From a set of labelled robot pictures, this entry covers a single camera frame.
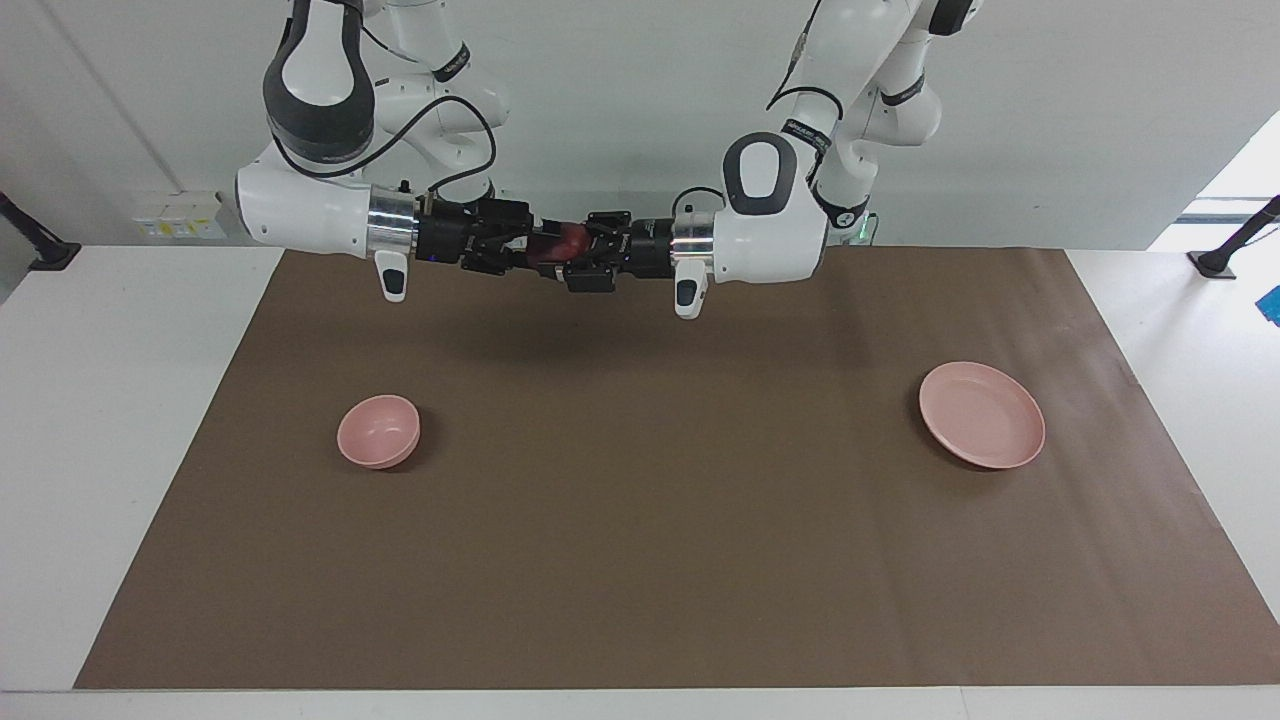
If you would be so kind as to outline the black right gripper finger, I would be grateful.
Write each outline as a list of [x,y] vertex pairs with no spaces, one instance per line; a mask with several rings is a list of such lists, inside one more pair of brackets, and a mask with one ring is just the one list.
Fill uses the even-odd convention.
[[485,275],[504,275],[508,272],[541,273],[526,247],[511,247],[507,243],[475,245],[463,251],[460,266]]
[[504,247],[527,245],[535,233],[535,215],[527,202],[497,197],[479,199],[468,204],[470,247]]

